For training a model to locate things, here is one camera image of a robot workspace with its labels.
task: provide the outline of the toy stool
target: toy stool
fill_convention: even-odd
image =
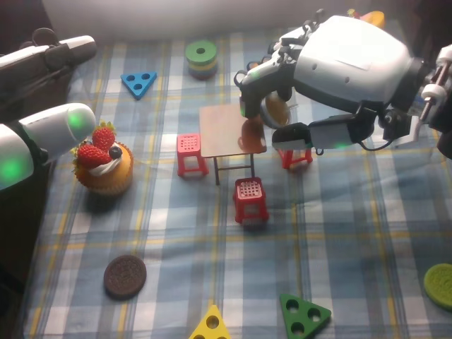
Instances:
[[[239,179],[235,182],[234,195],[235,221],[241,224],[246,218],[261,218],[268,220],[266,207],[266,193],[263,190],[262,181],[258,177]],[[245,207],[250,205],[258,206],[258,213],[245,215]]]
[[[292,159],[294,155],[293,150],[277,150],[280,154],[281,160],[282,160],[282,168],[285,170],[288,170],[290,168],[290,165],[296,164],[297,162],[301,162],[303,160],[306,160],[308,164],[312,162],[312,155],[311,155],[311,148],[304,151],[304,157],[299,157],[298,159]]]
[[[198,168],[185,168],[186,157],[196,157],[198,159]],[[177,175],[180,177],[187,172],[202,172],[204,175],[209,173],[206,159],[201,157],[201,137],[197,133],[181,134],[177,136]]]

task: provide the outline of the plaid tablecloth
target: plaid tablecloth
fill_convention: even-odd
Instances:
[[[59,159],[23,308],[25,338],[184,339],[211,304],[233,339],[286,338],[282,293],[332,310],[317,338],[452,338],[452,315],[422,286],[428,268],[452,260],[452,163],[434,148],[437,133],[425,131],[411,149],[331,150],[292,171],[269,148],[255,157],[270,213],[263,230],[234,221],[234,181],[249,169],[221,172],[219,186],[211,162],[207,177],[177,176],[177,134],[198,131],[200,107],[237,100],[234,74],[281,33],[213,38],[219,70],[206,82],[188,75],[185,41],[103,47],[78,69],[71,101],[116,126],[136,160],[134,180],[120,199],[96,198],[75,180],[71,155]],[[141,71],[158,78],[135,101],[119,77]],[[298,104],[294,121],[338,113],[301,95],[290,103]],[[115,302],[104,270],[129,253],[148,277],[137,297]]]

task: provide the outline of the green triangle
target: green triangle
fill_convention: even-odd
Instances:
[[[293,295],[280,295],[288,339],[307,339],[330,320],[331,311]]]

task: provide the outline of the stacked rings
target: stacked rings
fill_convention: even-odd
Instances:
[[[217,72],[217,47],[207,40],[189,44],[185,49],[189,62],[189,74],[199,80],[207,80]]]

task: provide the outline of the yellow triangle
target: yellow triangle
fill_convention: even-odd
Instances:
[[[231,339],[218,307],[212,305],[189,339]]]

